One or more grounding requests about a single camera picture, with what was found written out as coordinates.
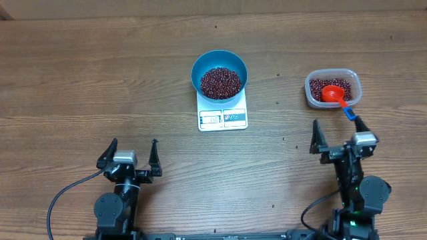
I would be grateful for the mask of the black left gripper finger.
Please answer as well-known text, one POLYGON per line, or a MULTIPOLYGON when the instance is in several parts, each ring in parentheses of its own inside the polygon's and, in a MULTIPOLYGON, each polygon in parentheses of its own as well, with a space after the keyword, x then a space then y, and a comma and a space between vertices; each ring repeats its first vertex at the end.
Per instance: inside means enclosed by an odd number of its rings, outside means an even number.
POLYGON ((151 142, 151 151, 149 156, 149 166, 151 167, 151 174, 154 177, 161 177, 162 176, 162 168, 161 163, 159 161, 159 157, 157 154, 157 139, 152 139, 151 142))
POLYGON ((114 138, 109 147, 97 159, 96 167, 98 169, 104 169, 109 162, 113 161, 113 157, 117 151, 117 144, 117 138, 114 138))

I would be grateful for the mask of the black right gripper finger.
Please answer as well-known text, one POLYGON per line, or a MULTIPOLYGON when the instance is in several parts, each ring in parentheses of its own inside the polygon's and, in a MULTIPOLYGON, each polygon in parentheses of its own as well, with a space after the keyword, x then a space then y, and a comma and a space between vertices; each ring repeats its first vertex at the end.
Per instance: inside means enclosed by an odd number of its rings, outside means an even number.
POLYGON ((365 123, 363 122, 363 120, 359 116, 355 117, 354 125, 356 127, 357 132, 368 132, 368 131, 370 131, 370 129, 365 125, 365 123))
POLYGON ((317 119, 313 121, 313 132, 312 132, 312 140, 310 143, 310 153, 311 154, 319 154, 326 152, 328 148, 328 144, 326 142, 326 138, 323 134, 323 131, 320 127, 320 124, 317 119))

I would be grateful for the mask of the red measuring scoop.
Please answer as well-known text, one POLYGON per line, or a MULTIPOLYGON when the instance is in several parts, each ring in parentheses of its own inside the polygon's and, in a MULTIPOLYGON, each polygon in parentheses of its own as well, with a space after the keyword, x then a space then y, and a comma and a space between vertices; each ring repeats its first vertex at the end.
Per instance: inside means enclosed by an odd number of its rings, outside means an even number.
POLYGON ((344 101, 345 90, 336 85, 327 85, 322 89, 322 100, 325 102, 337 102, 350 121, 354 121, 357 115, 344 101))

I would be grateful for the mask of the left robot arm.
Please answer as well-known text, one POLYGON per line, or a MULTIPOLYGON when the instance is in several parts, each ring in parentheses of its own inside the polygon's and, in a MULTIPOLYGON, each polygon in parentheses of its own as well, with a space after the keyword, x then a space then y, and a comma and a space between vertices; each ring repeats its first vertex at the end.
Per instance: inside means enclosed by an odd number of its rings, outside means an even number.
POLYGON ((149 169, 137 169, 137 155, 133 150, 119 150, 114 139, 98 158, 96 167, 115 184, 111 193, 102 194, 94 204, 97 229, 94 239, 132 239, 147 237, 135 226, 139 192, 142 184, 151 184, 162 176, 157 154, 157 139, 151 142, 149 169))

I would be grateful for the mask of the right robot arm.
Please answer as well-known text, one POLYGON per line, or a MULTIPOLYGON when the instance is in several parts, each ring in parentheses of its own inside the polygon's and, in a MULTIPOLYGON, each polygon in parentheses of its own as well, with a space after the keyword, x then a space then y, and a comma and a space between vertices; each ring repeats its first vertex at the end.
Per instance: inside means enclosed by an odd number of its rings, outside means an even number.
POLYGON ((375 216, 391 193, 391 186, 377 176, 365 176, 362 160, 373 156, 379 138, 371 132, 361 118, 354 119, 356 132, 341 146, 330 147, 318 120, 313 121, 310 153, 320 155, 321 164, 332 164, 336 172, 338 190, 309 205, 321 203, 340 194, 342 208, 332 212, 330 221, 321 229, 312 231, 312 239, 378 239, 375 216))

